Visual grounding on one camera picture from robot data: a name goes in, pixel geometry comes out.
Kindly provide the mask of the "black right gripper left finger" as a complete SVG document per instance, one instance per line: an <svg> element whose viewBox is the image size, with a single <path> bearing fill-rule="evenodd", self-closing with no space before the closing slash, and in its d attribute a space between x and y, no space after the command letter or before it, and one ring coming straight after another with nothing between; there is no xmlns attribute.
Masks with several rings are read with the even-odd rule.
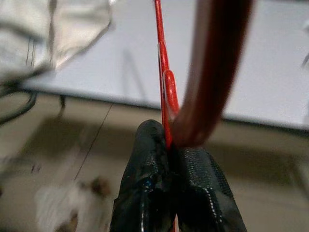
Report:
<svg viewBox="0 0 309 232"><path fill-rule="evenodd" d="M113 204L112 232L169 232L175 217L161 123L142 122Z"/></svg>

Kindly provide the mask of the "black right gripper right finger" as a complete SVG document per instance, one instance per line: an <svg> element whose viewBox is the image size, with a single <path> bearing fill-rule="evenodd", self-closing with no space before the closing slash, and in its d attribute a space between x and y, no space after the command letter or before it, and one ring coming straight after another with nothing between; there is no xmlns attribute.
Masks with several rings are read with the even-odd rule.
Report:
<svg viewBox="0 0 309 232"><path fill-rule="evenodd" d="M247 230L224 173L204 148L175 149L174 172L180 231Z"/></svg>

